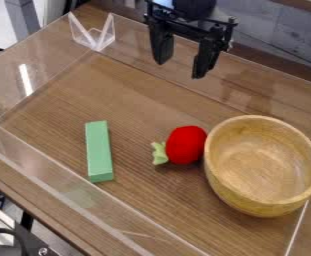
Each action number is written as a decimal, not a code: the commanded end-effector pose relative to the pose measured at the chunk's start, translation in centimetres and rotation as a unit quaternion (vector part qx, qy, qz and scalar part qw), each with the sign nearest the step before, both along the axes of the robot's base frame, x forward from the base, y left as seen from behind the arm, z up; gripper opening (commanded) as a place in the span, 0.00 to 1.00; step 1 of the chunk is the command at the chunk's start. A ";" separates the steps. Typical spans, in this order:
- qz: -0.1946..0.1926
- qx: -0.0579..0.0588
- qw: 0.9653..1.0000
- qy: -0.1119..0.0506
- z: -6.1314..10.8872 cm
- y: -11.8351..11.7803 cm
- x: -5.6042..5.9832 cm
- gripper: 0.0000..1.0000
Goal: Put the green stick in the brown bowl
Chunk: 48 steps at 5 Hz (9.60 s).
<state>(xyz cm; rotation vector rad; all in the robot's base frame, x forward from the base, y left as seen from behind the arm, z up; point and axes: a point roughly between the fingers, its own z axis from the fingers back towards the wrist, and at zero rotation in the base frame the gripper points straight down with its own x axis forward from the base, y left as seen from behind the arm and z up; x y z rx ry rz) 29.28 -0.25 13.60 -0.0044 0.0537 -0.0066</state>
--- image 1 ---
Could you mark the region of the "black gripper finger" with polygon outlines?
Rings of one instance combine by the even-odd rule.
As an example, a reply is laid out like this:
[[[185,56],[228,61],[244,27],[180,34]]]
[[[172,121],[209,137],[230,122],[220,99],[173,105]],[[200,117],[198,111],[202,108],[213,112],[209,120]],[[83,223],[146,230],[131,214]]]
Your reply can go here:
[[[200,42],[198,54],[194,57],[193,78],[201,79],[214,68],[222,50],[222,39],[205,37]]]
[[[149,22],[150,42],[153,57],[160,65],[164,65],[174,54],[174,35],[169,30],[168,24],[162,21]]]

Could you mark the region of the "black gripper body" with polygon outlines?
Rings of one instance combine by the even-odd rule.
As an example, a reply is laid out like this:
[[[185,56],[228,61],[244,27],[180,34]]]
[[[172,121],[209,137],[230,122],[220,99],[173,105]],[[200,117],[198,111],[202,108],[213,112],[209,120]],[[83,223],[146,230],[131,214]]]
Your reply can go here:
[[[222,51],[230,49],[238,20],[218,7],[218,0],[146,0],[146,23],[162,21],[182,37],[200,40],[205,36],[222,39]]]

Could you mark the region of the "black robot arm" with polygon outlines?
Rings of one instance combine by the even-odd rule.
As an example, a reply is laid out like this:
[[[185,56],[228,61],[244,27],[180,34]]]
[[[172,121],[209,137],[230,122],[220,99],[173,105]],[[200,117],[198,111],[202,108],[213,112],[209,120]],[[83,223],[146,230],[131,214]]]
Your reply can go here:
[[[164,65],[174,55],[176,37],[198,43],[194,79],[214,69],[220,55],[232,48],[237,18],[218,10],[218,0],[146,0],[145,23],[149,26],[153,57]]]

